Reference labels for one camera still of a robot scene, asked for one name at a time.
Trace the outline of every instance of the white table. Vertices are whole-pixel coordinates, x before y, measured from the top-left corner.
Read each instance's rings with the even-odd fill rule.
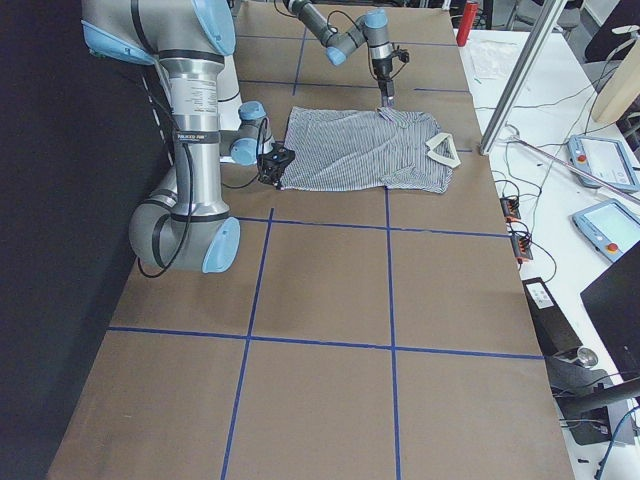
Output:
[[[479,45],[480,42],[493,41],[515,45],[516,47],[503,47],[504,59],[511,61],[513,65],[527,35],[523,32],[474,30],[471,32],[467,46],[460,49],[478,121],[483,131],[493,113],[492,108],[496,106],[504,90],[507,78],[478,78],[474,61],[477,63],[479,50],[474,48],[474,43]],[[589,80],[562,35],[552,34],[516,105],[554,103],[587,86],[589,86]],[[533,145],[560,144],[565,142],[570,134],[585,132],[589,107],[594,99],[593,88],[589,87],[574,98],[562,101],[558,105],[536,109],[516,108],[510,115],[509,124],[516,126],[521,138]],[[580,120],[570,131],[571,125],[581,112]],[[602,126],[590,122],[588,130]],[[505,129],[501,136],[507,137],[512,133]],[[623,140],[615,125],[593,132],[593,135]],[[508,175],[505,149],[504,143],[497,144],[492,149],[490,155],[492,169],[506,174],[506,178],[517,183],[521,193],[537,193],[534,187],[514,180]],[[548,146],[544,149],[557,154],[559,158],[568,159],[566,147]],[[508,162],[513,174],[537,185],[543,181],[549,167],[549,161],[541,155],[513,144],[508,147]],[[494,176],[496,180],[504,178],[500,173],[494,173]],[[496,185],[498,192],[502,191],[504,185],[504,183]],[[513,194],[513,187],[507,187],[506,192]],[[544,183],[535,222],[533,220],[535,199],[525,197],[521,199],[520,204],[523,222],[530,228],[535,223],[534,241],[546,248],[558,264],[557,274],[547,286],[582,343],[597,353],[599,363],[596,368],[602,368],[609,373],[616,372],[617,369],[584,309],[580,292],[610,264],[576,230],[570,215],[612,197],[617,196],[605,189],[591,190],[582,187],[572,173],[556,164]],[[637,206],[624,201],[623,203],[634,213],[640,214],[640,208]],[[553,272],[552,261],[535,246],[533,255],[534,260],[522,266],[520,272],[522,279],[540,276],[546,280]],[[613,382],[619,383],[619,377],[614,377]],[[569,431],[565,431],[565,440],[576,480],[592,479],[597,469],[597,462],[602,459],[607,445],[604,443],[590,446],[577,445]],[[579,463],[578,459],[587,459],[589,463]],[[635,447],[616,447],[613,450],[603,479],[636,480],[638,478],[640,478],[640,443],[636,440]]]

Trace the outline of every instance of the black wall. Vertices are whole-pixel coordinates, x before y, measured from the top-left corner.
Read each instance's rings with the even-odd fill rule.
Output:
[[[0,478],[44,478],[168,167],[141,68],[89,55],[81,2],[0,15]]]

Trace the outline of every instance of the folded garment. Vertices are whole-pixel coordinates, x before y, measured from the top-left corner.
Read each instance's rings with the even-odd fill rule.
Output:
[[[296,159],[282,187],[348,191],[386,186],[444,193],[460,164],[450,134],[432,115],[380,108],[308,110],[294,107],[285,147]]]

